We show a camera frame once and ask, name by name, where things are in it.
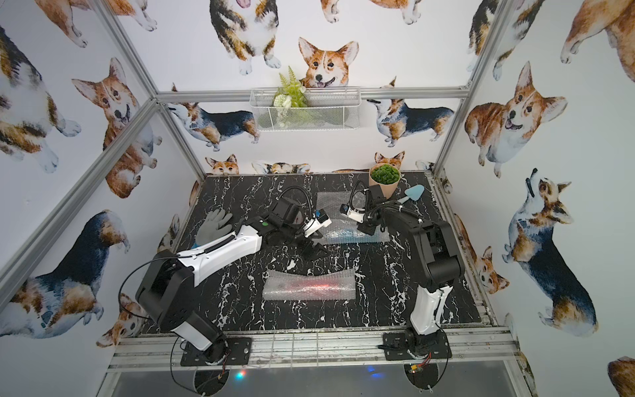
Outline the bubble wrap sheet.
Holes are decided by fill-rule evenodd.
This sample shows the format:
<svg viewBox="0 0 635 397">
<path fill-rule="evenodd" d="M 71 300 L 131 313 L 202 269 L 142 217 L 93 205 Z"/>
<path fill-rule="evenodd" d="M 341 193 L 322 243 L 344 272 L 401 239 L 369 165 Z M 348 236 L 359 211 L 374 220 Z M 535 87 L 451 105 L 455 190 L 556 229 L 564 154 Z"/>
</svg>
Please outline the bubble wrap sheet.
<svg viewBox="0 0 635 397">
<path fill-rule="evenodd" d="M 358 223 L 346 218 L 340 212 L 341 205 L 348 203 L 350 194 L 350 191 L 317 193 L 317 208 L 324 209 L 332 220 L 332 223 L 328 227 L 319 230 L 320 233 L 322 233 L 322 237 L 317 239 L 318 243 L 322 243 L 322 245 L 333 245 L 327 244 L 323 240 L 324 236 L 330 233 L 343 233 L 344 231 L 357 231 L 360 233 L 360 231 L 357 230 Z M 382 243 L 390 241 L 390 235 L 387 232 L 382 233 L 379 228 L 377 228 L 374 235 L 382 236 Z"/>
<path fill-rule="evenodd" d="M 322 276 L 269 271 L 262 291 L 262 298 L 266 301 L 355 300 L 356 297 L 353 269 Z"/>
</svg>

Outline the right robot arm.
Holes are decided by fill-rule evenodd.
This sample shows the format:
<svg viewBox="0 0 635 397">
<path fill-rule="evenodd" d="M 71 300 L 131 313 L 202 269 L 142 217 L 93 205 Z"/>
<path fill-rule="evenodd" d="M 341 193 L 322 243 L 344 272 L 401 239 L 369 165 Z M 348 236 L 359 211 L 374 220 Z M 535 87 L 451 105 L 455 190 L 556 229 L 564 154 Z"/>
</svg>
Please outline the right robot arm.
<svg viewBox="0 0 635 397">
<path fill-rule="evenodd" d="M 358 193 L 365 196 L 364 206 L 358 210 L 358 229 L 372 235 L 383 228 L 408 244 L 403 265 L 418 289 L 401 348 L 421 357 L 443 344 L 441 321 L 446 300 L 465 273 L 452 227 L 446 221 L 423 218 L 396 200 L 387 200 L 378 185 L 355 188 L 349 198 L 350 209 Z"/>
</svg>

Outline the red wine bottle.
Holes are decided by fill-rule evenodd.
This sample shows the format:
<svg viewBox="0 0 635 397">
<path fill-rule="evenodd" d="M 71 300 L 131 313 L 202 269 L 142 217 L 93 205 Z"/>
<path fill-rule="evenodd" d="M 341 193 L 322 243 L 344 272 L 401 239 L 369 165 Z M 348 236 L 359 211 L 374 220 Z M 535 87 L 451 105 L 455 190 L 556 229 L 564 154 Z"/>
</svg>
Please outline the red wine bottle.
<svg viewBox="0 0 635 397">
<path fill-rule="evenodd" d="M 339 284 L 319 282 L 317 284 L 296 283 L 289 286 L 285 293 L 291 299 L 329 300 L 337 299 L 345 289 Z"/>
</svg>

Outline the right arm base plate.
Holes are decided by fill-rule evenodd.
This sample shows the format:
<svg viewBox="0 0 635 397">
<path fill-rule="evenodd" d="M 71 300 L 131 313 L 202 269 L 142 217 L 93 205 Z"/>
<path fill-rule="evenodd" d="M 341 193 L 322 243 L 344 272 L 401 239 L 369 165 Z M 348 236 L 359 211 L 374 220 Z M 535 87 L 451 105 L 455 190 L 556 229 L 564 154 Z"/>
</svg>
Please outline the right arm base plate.
<svg viewBox="0 0 635 397">
<path fill-rule="evenodd" d="M 448 338 L 442 329 L 429 335 L 418 335 L 413 329 L 387 332 L 377 347 L 384 352 L 387 361 L 452 358 Z"/>
</svg>

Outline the blue wine bottle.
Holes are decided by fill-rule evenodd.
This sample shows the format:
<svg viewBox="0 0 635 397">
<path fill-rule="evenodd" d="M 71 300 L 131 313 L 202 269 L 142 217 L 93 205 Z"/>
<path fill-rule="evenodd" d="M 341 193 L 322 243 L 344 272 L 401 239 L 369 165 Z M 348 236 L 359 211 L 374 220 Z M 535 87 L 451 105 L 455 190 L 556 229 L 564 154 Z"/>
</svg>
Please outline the blue wine bottle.
<svg viewBox="0 0 635 397">
<path fill-rule="evenodd" d="M 325 235 L 323 240 L 327 244 L 359 244 L 359 243 L 381 243 L 382 236 L 367 235 L 357 231 L 344 231 L 343 233 L 330 233 Z"/>
</svg>

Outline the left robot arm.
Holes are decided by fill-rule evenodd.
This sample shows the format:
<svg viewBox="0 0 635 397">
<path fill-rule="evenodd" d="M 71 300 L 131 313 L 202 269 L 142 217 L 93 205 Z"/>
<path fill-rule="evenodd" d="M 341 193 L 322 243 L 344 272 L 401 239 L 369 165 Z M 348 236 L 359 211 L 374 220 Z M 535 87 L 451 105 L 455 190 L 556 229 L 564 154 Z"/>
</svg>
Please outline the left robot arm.
<svg viewBox="0 0 635 397">
<path fill-rule="evenodd" d="M 297 203 L 279 198 L 265 215 L 210 243 L 177 254 L 156 254 L 137 290 L 137 303 L 161 331 L 184 339 L 206 363 L 223 362 L 230 356 L 231 343 L 217 325 L 195 309 L 196 287 L 268 246 L 297 246 L 307 260 L 327 256 L 326 248 L 312 240 L 312 235 L 332 223 L 326 211 L 315 211 L 304 224 L 296 223 L 298 215 Z"/>
</svg>

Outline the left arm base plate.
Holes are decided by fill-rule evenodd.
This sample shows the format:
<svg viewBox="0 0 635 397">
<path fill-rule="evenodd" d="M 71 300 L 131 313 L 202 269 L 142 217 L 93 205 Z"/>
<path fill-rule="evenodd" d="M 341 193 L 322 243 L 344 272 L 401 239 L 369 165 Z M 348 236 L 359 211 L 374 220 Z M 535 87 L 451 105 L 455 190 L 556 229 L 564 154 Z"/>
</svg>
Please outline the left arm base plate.
<svg viewBox="0 0 635 397">
<path fill-rule="evenodd" d="M 253 339 L 250 337 L 226 337 L 214 342 L 204 352 L 188 342 L 180 365 L 182 367 L 244 366 L 249 363 L 252 342 Z"/>
</svg>

